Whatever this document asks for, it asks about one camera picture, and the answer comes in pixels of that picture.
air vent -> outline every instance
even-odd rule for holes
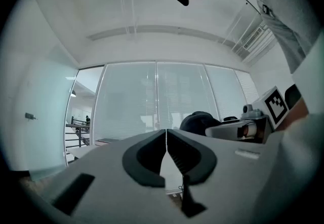
[[[243,47],[248,50],[249,47],[258,39],[258,37],[261,35],[262,32],[263,32],[263,29],[261,27],[258,27],[254,31],[254,33],[250,36],[250,38],[245,42]]]
[[[268,52],[275,43],[276,39],[270,28],[263,30],[248,47],[247,52],[249,52],[249,55],[243,58],[242,62],[251,66],[258,60],[258,57]]]
[[[265,27],[266,25],[267,25],[267,24],[265,24],[265,22],[262,21],[261,24],[260,24],[260,27],[263,28],[263,29],[265,29],[264,27]]]

glass wall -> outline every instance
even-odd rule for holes
[[[157,74],[161,129],[180,128],[183,119],[198,110],[219,119],[203,65],[159,62]]]
[[[233,69],[206,65],[206,70],[211,81],[217,108],[222,120],[229,116],[241,118],[246,99],[242,87]]]
[[[76,66],[56,45],[47,56],[34,59],[17,93],[15,115],[19,121],[14,133],[25,140],[25,160],[33,181],[66,167],[63,122],[76,74]],[[25,113],[36,119],[26,119]]]
[[[71,80],[75,79],[75,82],[65,120],[64,140],[67,163],[74,161],[74,156],[70,153],[71,151],[77,149],[76,147],[79,145],[84,146],[90,142],[92,107],[103,68],[104,66],[82,69],[78,72],[76,78],[70,78]],[[76,128],[77,125],[84,126],[81,129],[81,133],[79,133],[79,128]],[[83,138],[80,143],[78,135],[81,135]]]
[[[92,116],[93,140],[177,129],[195,111],[241,116],[258,93],[247,72],[180,62],[108,64]]]
[[[124,139],[157,129],[155,63],[109,64],[93,114],[93,138]]]

person's arm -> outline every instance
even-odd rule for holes
[[[281,124],[277,127],[276,131],[285,130],[289,125],[301,118],[304,118],[308,115],[308,109],[304,102],[303,98],[300,98],[299,101],[295,104],[294,107],[288,112],[285,119],[281,122]]]

glass door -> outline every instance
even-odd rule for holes
[[[66,167],[65,114],[78,72],[59,45],[45,57],[35,57],[17,93],[17,134],[25,143],[26,163],[32,180]]]

metal railing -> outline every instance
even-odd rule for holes
[[[80,120],[76,120],[73,116],[71,119],[71,125],[78,125],[78,126],[85,126],[82,130],[86,133],[89,133],[89,128],[87,128],[86,126],[90,126],[90,121],[80,121]]]
[[[77,141],[77,140],[79,141],[78,145],[68,145],[68,146],[65,147],[65,149],[70,148],[70,147],[82,147],[83,145],[90,145],[90,138],[81,136],[82,134],[89,134],[90,126],[76,125],[76,124],[66,124],[65,126],[69,127],[69,128],[75,128],[75,132],[65,132],[65,134],[74,134],[74,135],[78,136],[78,138],[66,139],[65,141]]]

